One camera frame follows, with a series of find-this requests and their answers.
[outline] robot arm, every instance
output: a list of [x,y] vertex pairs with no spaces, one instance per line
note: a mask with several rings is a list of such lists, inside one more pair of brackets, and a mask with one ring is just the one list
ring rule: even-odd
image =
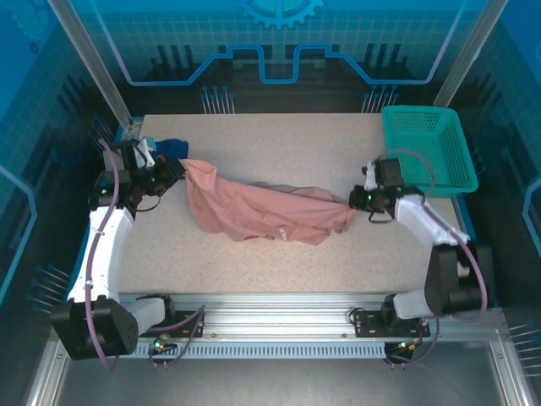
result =
[[97,356],[85,319],[85,272],[90,247],[112,201],[111,157],[119,171],[119,195],[91,264],[93,321],[105,356],[131,354],[140,334],[174,315],[167,296],[142,298],[130,308],[122,307],[117,282],[123,247],[134,225],[137,206],[145,195],[161,197],[183,175],[184,168],[176,159],[157,155],[152,139],[145,138],[138,145],[120,141],[111,143],[110,147],[111,152],[104,152],[106,170],[89,198],[90,233],[79,274],[68,294],[68,302],[51,311],[52,326],[72,359]]
[[[397,159],[370,162],[363,173],[367,181],[351,192],[350,207],[370,212],[369,220],[376,223],[375,213],[387,213],[432,249],[424,287],[385,299],[382,315],[387,326],[391,329],[400,320],[476,310],[481,306],[478,279],[461,244],[467,245],[479,265],[490,305],[495,290],[490,248],[475,244],[467,234],[452,227],[419,189],[406,187]],[[470,268],[468,276],[459,277],[458,263]]]

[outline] teal basket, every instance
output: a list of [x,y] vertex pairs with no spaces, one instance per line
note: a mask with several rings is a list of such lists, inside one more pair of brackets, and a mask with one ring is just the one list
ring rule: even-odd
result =
[[[466,138],[454,110],[444,107],[387,106],[383,109],[387,149],[406,148],[424,156],[434,168],[433,197],[452,197],[477,190],[478,180]],[[391,154],[400,159],[407,186],[430,187],[429,170],[415,156]]]

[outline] white tabletop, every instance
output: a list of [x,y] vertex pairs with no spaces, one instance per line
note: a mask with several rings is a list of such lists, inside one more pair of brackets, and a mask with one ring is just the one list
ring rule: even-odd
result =
[[[189,142],[189,157],[239,182],[316,186],[344,200],[385,150],[380,114],[146,116],[141,136]],[[140,208],[152,206],[147,197]],[[458,227],[451,200],[431,200]],[[424,285],[429,249],[401,224],[350,228],[318,246],[204,233],[179,181],[139,213],[123,251],[123,293],[388,292]]]

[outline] green basket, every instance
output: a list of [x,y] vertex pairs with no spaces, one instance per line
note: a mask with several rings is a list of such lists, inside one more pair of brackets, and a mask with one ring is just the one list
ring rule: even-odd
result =
[[[387,106],[383,109],[387,149],[406,148],[424,156],[434,167],[433,197],[471,193],[478,187],[477,176],[466,138],[454,110],[444,107]],[[430,172],[415,156],[391,154],[400,159],[407,186],[426,191]]]

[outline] blue cloth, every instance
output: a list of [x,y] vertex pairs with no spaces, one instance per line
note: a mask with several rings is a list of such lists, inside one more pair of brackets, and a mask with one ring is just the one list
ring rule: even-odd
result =
[[163,140],[156,142],[156,152],[167,158],[186,159],[188,157],[189,144],[182,140]]

